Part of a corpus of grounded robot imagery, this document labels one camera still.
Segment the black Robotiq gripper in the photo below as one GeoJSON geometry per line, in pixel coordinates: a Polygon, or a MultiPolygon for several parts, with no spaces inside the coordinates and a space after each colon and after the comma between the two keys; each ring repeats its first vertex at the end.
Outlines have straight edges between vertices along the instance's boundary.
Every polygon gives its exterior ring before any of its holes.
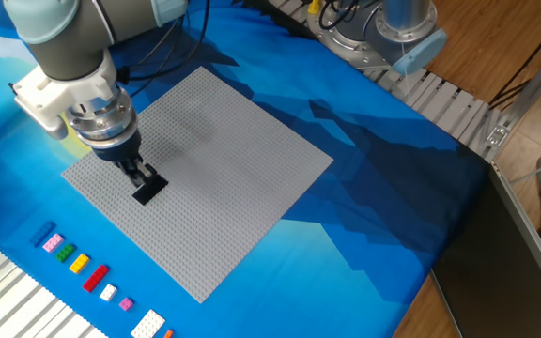
{"type": "Polygon", "coordinates": [[[114,165],[128,177],[135,188],[145,184],[157,171],[140,157],[141,134],[136,131],[125,142],[106,149],[93,148],[93,152],[104,161],[113,161],[114,165]]]}

